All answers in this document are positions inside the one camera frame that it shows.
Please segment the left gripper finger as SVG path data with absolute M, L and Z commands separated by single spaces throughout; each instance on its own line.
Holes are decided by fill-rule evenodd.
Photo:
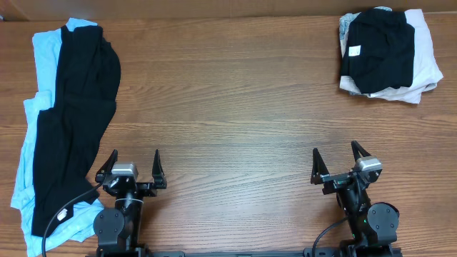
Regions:
M 166 188 L 167 187 L 167 180 L 164 174 L 164 170 L 161 165 L 161 159 L 159 150 L 156 149 L 154 155 L 154 163 L 152 167 L 152 177 L 154 180 L 154 187 L 155 188 Z
M 103 166 L 97 171 L 96 175 L 97 176 L 104 176 L 105 174 L 111 173 L 111 170 L 114 166 L 114 164 L 118 160 L 118 151 L 114 149 L 111 152 L 111 155 L 108 157 L 106 162 L 103 164 Z

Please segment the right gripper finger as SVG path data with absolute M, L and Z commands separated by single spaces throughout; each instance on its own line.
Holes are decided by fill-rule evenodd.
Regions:
M 371 156 L 357 141 L 351 142 L 351 148 L 353 151 L 354 160 L 357 161 L 360 158 Z
M 328 169 L 317 148 L 313 149 L 313 167 L 311 178 L 323 178 L 329 175 Z

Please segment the black t-shirt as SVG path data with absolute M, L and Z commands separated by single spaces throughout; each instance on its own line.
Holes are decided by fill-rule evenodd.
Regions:
M 34 236 L 58 226 L 54 214 L 73 198 L 92 204 L 86 180 L 100 140 L 116 111 L 121 65 L 100 26 L 61 29 L 53 107 L 40 111 L 33 160 Z

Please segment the light blue t-shirt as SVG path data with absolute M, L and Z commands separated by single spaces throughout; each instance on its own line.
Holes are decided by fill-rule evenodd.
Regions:
M 33 187 L 33 157 L 36 143 L 37 118 L 42 110 L 54 105 L 56 95 L 56 70 L 61 49 L 61 29 L 40 32 L 32 37 L 38 91 L 32 99 L 24 100 L 27 131 L 19 157 L 16 183 L 11 198 L 11 207 L 20 211 L 21 229 L 28 256 L 41 255 L 42 237 L 31 234 L 35 207 Z M 82 242 L 94 235 L 93 221 L 104 209 L 98 200 L 92 204 L 84 201 L 74 205 L 74 215 L 58 226 L 46 239 L 46 250 L 51 250 L 68 240 Z

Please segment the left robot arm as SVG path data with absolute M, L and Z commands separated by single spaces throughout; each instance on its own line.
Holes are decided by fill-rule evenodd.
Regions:
M 97 171 L 95 182 L 115 198 L 114 207 L 105 208 L 94 219 L 97 256 L 153 256 L 146 244 L 139 243 L 139 234 L 144 198 L 156 197 L 159 189 L 167 188 L 158 151 L 151 175 L 152 182 L 138 182 L 136 164 L 119 162 L 117 150 Z

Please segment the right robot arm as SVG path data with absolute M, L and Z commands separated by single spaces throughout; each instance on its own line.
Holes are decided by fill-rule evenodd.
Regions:
M 376 182 L 383 170 L 378 158 L 371 155 L 357 141 L 351 142 L 354 167 L 347 173 L 332 175 L 317 148 L 313 149 L 311 183 L 323 185 L 323 194 L 336 194 L 345 217 L 324 229 L 311 248 L 318 255 L 318 242 L 333 228 L 347 223 L 353 236 L 340 242 L 333 256 L 401 256 L 401 249 L 393 248 L 397 241 L 399 210 L 386 202 L 371 203 L 366 189 Z

